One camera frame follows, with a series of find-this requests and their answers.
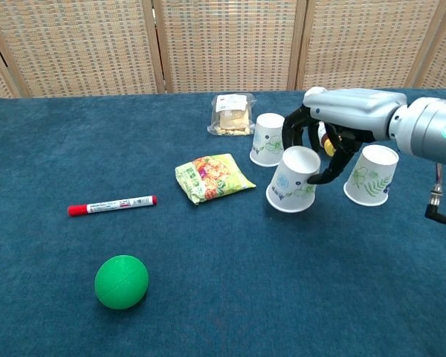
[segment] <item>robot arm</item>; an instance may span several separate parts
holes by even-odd
[[[392,140],[403,153],[437,163],[438,186],[432,190],[425,216],[438,222],[446,218],[433,209],[439,205],[439,173],[446,164],[446,100],[421,97],[408,106],[402,93],[313,87],[305,93],[302,106],[285,118],[284,149],[303,145],[307,127],[311,147],[319,151],[319,121],[326,126],[335,154],[322,173],[309,178],[309,184],[327,184],[337,178],[363,143]]]

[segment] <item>cable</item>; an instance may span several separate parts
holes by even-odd
[[[441,203],[443,182],[443,167],[440,163],[436,163],[436,183],[431,190],[430,203],[426,207],[424,216],[428,219],[432,219],[435,222],[446,225],[446,216],[438,213],[438,206]]]

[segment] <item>snack bag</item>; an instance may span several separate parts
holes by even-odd
[[[256,100],[252,94],[221,94],[213,98],[211,124],[214,135],[249,135],[254,133],[251,107]]]
[[[242,174],[231,154],[203,156],[187,162],[175,168],[175,177],[196,205],[256,187]]]

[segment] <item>green ball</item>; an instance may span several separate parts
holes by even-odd
[[[145,265],[130,255],[117,255],[104,262],[96,273],[97,299],[110,309],[127,309],[147,291],[149,274]]]

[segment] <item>upside-down paper cup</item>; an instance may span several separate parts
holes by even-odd
[[[362,206],[379,206],[388,200],[388,190],[395,175],[398,154],[382,145],[368,145],[343,186],[343,192]]]
[[[314,184],[307,180],[319,173],[319,155],[308,147],[289,147],[282,154],[271,183],[266,189],[270,205],[285,213],[308,209],[315,200]]]
[[[250,159],[263,167],[274,167],[281,161],[282,125],[284,117],[279,114],[265,113],[258,116],[254,128],[253,146]]]

